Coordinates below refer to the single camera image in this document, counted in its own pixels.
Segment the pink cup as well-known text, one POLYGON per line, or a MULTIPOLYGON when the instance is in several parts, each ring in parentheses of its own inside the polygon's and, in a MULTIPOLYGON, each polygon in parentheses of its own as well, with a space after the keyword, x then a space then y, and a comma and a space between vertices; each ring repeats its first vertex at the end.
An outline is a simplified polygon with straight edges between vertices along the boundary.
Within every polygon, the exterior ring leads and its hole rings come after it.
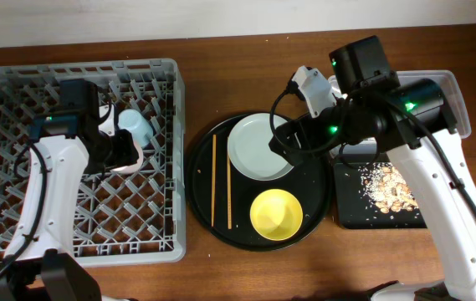
POLYGON ((113 172, 132 174, 141 168, 143 160, 141 146, 134 140, 125 141, 114 148, 108 167, 113 172))

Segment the blue cup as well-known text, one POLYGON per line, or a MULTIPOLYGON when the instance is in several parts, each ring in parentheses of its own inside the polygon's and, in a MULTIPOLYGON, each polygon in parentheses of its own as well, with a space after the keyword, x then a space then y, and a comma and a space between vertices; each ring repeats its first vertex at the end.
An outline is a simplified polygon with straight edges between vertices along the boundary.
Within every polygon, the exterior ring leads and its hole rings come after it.
POLYGON ((147 147, 154 136, 154 130, 149 122, 137 110, 127 109, 121 111, 119 113, 118 126, 121 130, 128 130, 134 141, 141 148, 147 147))

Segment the yellow bowl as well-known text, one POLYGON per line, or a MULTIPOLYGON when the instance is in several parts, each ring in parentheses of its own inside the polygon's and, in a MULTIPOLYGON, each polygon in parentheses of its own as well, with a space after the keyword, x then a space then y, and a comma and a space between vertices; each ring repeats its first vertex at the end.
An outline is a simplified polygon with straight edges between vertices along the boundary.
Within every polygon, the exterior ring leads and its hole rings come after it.
POLYGON ((253 229, 270 241, 284 241, 300 229, 304 213, 299 200, 282 189, 268 189, 258 194, 249 210, 253 229))

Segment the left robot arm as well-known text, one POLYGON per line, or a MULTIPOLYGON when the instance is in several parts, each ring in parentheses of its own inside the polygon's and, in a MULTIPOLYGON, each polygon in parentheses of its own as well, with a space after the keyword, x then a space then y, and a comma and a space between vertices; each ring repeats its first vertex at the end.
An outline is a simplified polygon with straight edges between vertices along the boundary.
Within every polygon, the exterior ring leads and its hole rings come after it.
POLYGON ((59 105, 37 115, 23 152, 30 172, 21 217, 0 262, 0 300, 105 299, 75 260, 74 215, 85 174, 136 171, 141 148, 112 103, 85 79, 59 84, 59 105))

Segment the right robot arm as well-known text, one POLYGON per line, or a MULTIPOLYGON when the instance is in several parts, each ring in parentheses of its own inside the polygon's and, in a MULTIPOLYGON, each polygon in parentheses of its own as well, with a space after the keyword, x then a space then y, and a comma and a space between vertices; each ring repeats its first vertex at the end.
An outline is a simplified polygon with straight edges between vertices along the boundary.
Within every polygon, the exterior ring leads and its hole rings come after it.
POLYGON ((318 70, 300 67, 284 93, 303 100, 308 113, 273 126, 270 149, 297 166, 374 139, 415 196, 444 273, 435 283, 384 283, 358 299, 476 300, 476 186, 443 90, 426 78, 401 84, 376 36, 338 48, 329 59, 338 91, 318 70))

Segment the grey dishwasher rack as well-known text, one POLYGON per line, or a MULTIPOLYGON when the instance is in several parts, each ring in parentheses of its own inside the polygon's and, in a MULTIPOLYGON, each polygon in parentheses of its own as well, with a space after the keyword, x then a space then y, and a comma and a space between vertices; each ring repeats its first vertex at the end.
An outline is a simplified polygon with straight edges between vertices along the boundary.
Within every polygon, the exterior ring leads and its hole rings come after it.
POLYGON ((89 268, 180 260, 186 251, 185 84, 173 59, 0 67, 0 260, 28 184, 23 148, 29 126, 58 104, 65 79, 95 83, 101 104, 139 111, 153 131, 137 171, 83 176, 73 225, 78 263, 89 268))

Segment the black rectangular waste tray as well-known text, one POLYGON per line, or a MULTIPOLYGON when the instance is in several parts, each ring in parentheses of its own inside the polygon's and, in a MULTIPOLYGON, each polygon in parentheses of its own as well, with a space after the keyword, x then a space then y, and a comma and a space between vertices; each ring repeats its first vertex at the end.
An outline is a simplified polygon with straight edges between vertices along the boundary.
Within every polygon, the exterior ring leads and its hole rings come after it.
POLYGON ((420 211, 401 209, 399 212, 383 213, 370 198, 371 168, 363 163, 352 163, 349 168, 342 163, 334 165, 335 192, 337 197, 338 220, 343 228, 361 229, 402 229, 425 228, 420 211))

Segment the white plate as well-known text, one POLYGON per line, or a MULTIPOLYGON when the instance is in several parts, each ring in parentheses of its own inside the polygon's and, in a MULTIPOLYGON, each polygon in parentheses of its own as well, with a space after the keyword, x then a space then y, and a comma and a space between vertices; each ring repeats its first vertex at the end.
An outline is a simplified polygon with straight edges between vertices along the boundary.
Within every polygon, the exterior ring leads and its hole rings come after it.
POLYGON ((272 181, 285 176, 294 167, 270 149, 269 142, 273 138, 269 113, 242 118, 228 136, 231 163, 242 175, 256 181, 272 181))

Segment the wooden chopstick right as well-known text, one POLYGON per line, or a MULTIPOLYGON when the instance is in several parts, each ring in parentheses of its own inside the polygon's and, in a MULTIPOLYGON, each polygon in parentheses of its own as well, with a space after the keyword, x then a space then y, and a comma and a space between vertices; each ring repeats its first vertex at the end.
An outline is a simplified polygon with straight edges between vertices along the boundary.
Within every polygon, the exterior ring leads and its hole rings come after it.
POLYGON ((230 158, 229 140, 227 141, 227 227, 233 228, 232 221, 232 163, 230 158))

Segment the wooden chopstick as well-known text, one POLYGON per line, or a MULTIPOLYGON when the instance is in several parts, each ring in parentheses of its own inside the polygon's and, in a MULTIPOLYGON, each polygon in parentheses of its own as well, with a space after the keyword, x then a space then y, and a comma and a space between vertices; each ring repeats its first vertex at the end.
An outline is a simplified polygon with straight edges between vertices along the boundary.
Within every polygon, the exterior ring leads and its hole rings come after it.
POLYGON ((227 227, 233 228, 232 221, 232 163, 230 158, 229 140, 227 141, 227 227))
POLYGON ((217 135, 212 135, 212 174, 211 174, 211 227, 215 223, 216 181, 217 181, 217 135))

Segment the wooden chopstick left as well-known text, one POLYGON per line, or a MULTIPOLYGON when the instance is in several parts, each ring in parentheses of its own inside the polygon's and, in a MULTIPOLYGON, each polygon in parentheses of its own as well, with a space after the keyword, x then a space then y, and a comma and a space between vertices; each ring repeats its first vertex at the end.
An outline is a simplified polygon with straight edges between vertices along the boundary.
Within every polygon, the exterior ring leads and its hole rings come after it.
POLYGON ((211 227, 215 223, 216 181, 217 181, 217 135, 212 135, 212 174, 211 174, 211 227))

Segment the food scraps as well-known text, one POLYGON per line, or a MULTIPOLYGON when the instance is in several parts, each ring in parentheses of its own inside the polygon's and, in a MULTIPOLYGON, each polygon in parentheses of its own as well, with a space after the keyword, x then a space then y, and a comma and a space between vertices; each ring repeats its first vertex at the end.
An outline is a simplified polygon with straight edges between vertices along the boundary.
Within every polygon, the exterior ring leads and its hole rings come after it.
POLYGON ((412 212, 419 208, 400 171, 392 163, 373 163, 358 169, 362 194, 383 214, 412 212))

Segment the round black tray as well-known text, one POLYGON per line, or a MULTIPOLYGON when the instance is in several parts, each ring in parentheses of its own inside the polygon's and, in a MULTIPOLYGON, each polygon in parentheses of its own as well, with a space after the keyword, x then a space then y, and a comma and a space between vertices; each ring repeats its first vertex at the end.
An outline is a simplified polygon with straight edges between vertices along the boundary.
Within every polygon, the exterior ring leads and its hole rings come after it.
POLYGON ((333 171, 323 159, 313 159, 296 166, 286 176, 274 181, 256 181, 232 167, 232 221, 227 227, 226 142, 231 129, 247 113, 234 115, 198 136, 192 147, 185 175, 187 200, 197 220, 217 239, 233 247, 267 252, 296 244, 312 233, 330 209, 334 195, 333 171), (217 181, 215 223, 211 227, 212 135, 217 135, 217 181), (276 242, 261 237, 250 222, 249 210, 254 198, 268 189, 282 189, 300 202, 304 219, 290 239, 276 242))

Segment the clear plastic bin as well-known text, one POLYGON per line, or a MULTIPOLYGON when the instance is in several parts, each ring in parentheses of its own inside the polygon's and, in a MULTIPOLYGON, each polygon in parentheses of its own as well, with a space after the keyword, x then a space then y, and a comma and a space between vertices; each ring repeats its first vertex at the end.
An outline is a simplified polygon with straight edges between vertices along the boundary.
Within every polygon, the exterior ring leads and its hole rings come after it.
MULTIPOLYGON (((471 125, 469 122, 468 111, 466 109, 462 92, 454 74, 448 70, 409 70, 398 71, 398 78, 401 85, 411 84, 419 79, 428 78, 437 83, 453 111, 458 122, 458 133, 462 139, 471 135, 471 125)), ((358 145, 348 145, 344 149, 347 155, 374 155, 376 150, 376 141, 372 138, 362 141, 358 145)))

